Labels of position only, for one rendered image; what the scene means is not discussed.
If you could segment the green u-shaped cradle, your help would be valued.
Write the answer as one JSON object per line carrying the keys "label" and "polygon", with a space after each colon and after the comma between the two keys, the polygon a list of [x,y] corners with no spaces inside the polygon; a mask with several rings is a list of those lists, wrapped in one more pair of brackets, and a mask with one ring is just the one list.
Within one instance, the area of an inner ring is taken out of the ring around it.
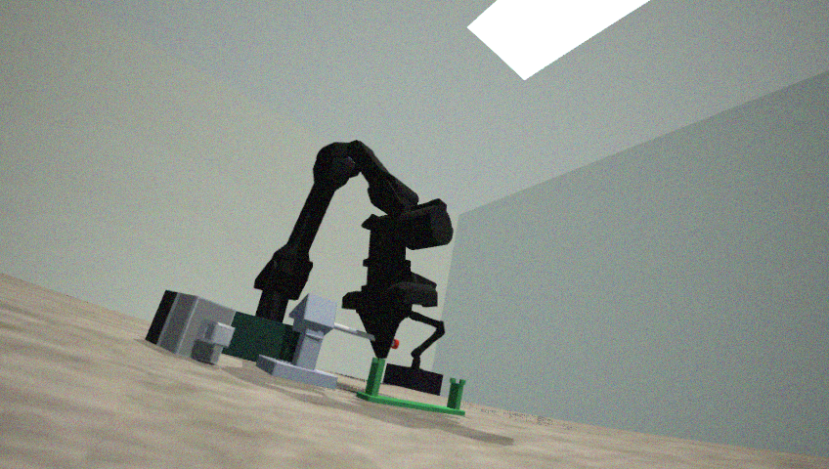
{"label": "green u-shaped cradle", "polygon": [[448,414],[454,415],[464,415],[465,411],[459,409],[460,406],[460,399],[462,397],[463,392],[463,385],[465,385],[465,380],[459,380],[459,383],[456,383],[455,378],[451,377],[450,381],[450,391],[448,396],[447,406],[443,405],[430,405],[420,402],[414,401],[404,401],[399,399],[393,399],[388,397],[379,396],[378,392],[380,389],[380,380],[383,372],[383,368],[385,365],[385,359],[375,358],[372,357],[371,360],[371,371],[369,374],[368,382],[366,385],[365,393],[357,392],[356,397],[366,400],[371,403],[383,404],[383,405],[393,405],[393,406],[404,406],[409,408],[421,409],[426,411],[432,412],[443,412]]}

